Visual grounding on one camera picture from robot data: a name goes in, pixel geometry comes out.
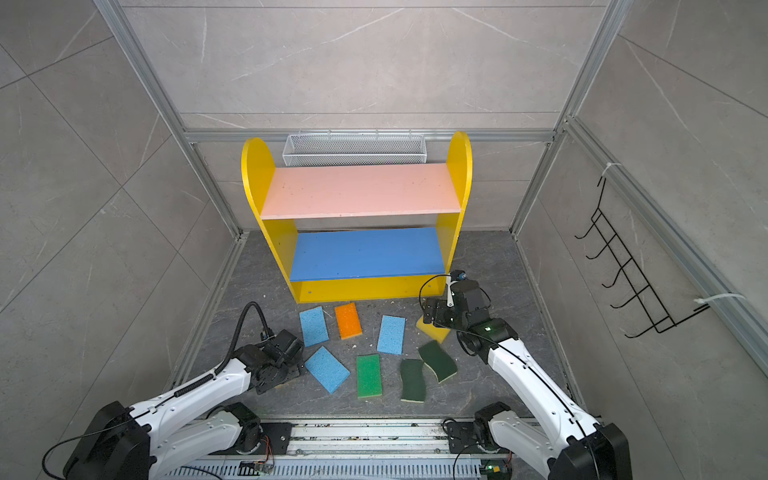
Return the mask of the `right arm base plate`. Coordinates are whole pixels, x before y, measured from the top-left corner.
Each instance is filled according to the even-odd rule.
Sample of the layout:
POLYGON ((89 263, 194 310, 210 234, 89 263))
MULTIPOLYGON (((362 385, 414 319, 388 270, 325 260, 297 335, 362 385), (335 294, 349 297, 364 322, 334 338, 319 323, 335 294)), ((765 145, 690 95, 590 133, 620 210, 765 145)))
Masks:
POLYGON ((448 439, 449 451, 452 454, 496 454, 498 448, 491 448, 489 444, 482 444, 475 432, 473 422, 457 421, 453 418, 444 419, 441 428, 448 439))

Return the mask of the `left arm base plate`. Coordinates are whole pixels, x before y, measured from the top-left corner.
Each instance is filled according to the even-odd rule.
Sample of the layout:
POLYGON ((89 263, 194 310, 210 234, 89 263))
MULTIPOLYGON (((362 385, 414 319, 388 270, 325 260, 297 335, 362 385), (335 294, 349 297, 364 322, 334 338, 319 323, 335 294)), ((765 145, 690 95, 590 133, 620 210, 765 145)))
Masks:
POLYGON ((286 455, 293 425, 288 422, 267 422, 259 426, 257 433, 248 433, 246 439, 235 448, 240 455, 286 455))

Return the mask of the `yellow sponge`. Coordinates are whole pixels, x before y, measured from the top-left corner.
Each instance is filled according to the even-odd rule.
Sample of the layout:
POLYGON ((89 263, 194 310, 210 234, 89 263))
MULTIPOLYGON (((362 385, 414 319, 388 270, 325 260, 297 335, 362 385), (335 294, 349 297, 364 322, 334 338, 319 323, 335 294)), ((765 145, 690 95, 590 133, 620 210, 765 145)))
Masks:
POLYGON ((439 344, 442 344, 451 333, 451 330, 448 328, 437 327, 433 323, 426 323, 424 317, 417 321, 416 328, 439 344))

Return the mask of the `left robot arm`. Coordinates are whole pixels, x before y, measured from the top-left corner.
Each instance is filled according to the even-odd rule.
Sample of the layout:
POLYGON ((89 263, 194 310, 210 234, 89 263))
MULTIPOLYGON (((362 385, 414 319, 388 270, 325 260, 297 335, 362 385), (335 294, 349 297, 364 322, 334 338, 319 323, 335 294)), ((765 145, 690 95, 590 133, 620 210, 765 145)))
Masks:
POLYGON ((251 454, 265 444, 260 418, 237 396, 262 394, 300 373, 303 343, 281 330, 230 349, 215 368, 146 401, 102 407, 63 468, 66 479, 157 479, 210 453, 251 454))

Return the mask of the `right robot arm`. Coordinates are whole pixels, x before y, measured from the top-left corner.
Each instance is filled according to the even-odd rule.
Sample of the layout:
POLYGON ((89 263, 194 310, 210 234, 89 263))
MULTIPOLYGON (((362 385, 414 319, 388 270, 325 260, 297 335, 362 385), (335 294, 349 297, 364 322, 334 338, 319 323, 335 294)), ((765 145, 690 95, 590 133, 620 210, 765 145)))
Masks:
POLYGON ((422 318, 456 333, 463 350, 480 358, 517 394, 534 419, 497 402, 475 414, 481 447, 506 449, 546 479, 630 479, 629 442, 572 400, 540 367, 515 329, 490 312, 479 283, 457 270, 441 297, 419 297, 422 318))

